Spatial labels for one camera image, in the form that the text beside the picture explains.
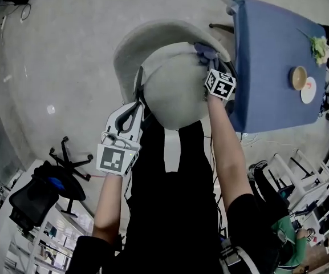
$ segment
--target gray floor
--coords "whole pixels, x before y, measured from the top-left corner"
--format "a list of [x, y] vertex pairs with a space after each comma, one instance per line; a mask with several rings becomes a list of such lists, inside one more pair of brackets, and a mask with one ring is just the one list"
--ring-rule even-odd
[[[329, 0], [263, 1], [329, 25]], [[26, 21], [20, 22], [20, 10], [8, 17], [3, 44], [0, 33], [0, 114], [25, 166], [31, 163], [30, 152], [48, 159], [50, 147], [58, 148], [66, 135], [71, 139], [69, 149], [74, 160], [84, 159], [89, 152], [96, 154], [107, 117], [122, 100], [112, 55], [134, 27], [153, 19], [182, 19], [212, 33], [227, 47], [233, 45], [231, 36], [208, 29], [211, 22], [231, 23], [219, 0], [30, 2], [31, 14]], [[0, 21], [2, 12], [13, 8], [0, 9]], [[49, 106], [54, 107], [54, 113], [48, 112]], [[206, 119], [204, 129], [209, 136]], [[252, 144], [247, 144], [254, 137]], [[173, 146], [166, 152], [174, 152], [167, 154], [167, 166], [175, 169], [177, 135], [169, 133], [167, 140]], [[243, 146], [248, 164], [270, 159], [276, 152], [288, 158], [295, 147], [316, 164], [329, 146], [329, 124], [321, 119], [308, 126], [248, 135]], [[99, 175], [95, 163], [84, 169]], [[103, 179], [80, 182], [87, 195], [85, 204], [94, 212]]]

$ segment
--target hand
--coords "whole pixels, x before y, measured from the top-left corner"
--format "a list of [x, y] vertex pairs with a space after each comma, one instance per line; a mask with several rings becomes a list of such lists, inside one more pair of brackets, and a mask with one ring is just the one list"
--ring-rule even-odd
[[297, 232], [297, 239], [302, 239], [303, 237], [308, 237], [308, 231], [305, 230], [305, 229], [300, 229], [298, 232]]

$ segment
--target plate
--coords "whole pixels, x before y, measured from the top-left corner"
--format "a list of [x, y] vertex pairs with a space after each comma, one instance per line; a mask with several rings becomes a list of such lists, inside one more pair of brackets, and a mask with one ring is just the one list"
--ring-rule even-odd
[[311, 103], [316, 94], [316, 81], [312, 77], [306, 79], [306, 84], [301, 89], [301, 100], [303, 103]]

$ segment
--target brown bowl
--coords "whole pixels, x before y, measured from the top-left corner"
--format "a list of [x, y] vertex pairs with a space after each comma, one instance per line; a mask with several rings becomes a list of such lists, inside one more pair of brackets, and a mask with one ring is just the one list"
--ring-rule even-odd
[[290, 82], [296, 90], [304, 88], [307, 79], [306, 69], [302, 66], [294, 67], [290, 71]]

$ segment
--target blue table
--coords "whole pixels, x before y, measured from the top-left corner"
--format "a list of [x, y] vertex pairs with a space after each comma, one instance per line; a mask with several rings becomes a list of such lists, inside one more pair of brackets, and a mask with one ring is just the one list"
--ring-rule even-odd
[[[232, 0], [239, 80], [230, 116], [238, 132], [255, 133], [310, 124], [322, 104], [326, 64], [312, 56], [310, 37], [325, 35], [324, 28], [286, 9], [256, 0]], [[303, 66], [316, 81], [309, 104], [292, 88], [289, 71]]]

